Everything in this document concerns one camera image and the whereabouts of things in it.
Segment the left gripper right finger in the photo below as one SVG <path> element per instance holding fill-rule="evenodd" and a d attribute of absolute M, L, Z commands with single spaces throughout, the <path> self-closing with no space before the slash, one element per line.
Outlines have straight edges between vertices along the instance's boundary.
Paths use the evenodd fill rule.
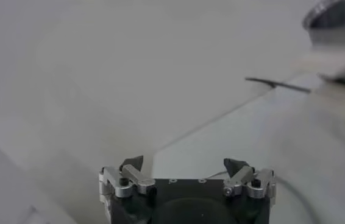
<path fill-rule="evenodd" d="M 223 181 L 226 197 L 241 195 L 244 191 L 253 199 L 276 197 L 276 179 L 271 169 L 256 170 L 245 161 L 225 158 L 224 167 L 229 175 Z"/>

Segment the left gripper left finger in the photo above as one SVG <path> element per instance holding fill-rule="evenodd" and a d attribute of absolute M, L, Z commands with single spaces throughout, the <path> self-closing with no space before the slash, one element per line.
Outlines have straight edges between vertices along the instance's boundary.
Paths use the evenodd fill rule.
<path fill-rule="evenodd" d="M 113 195 L 129 198 L 138 193 L 152 195 L 156 192 L 156 181 L 142 172 L 144 156 L 125 159 L 118 167 L 105 166 L 99 171 L 100 198 Z"/>

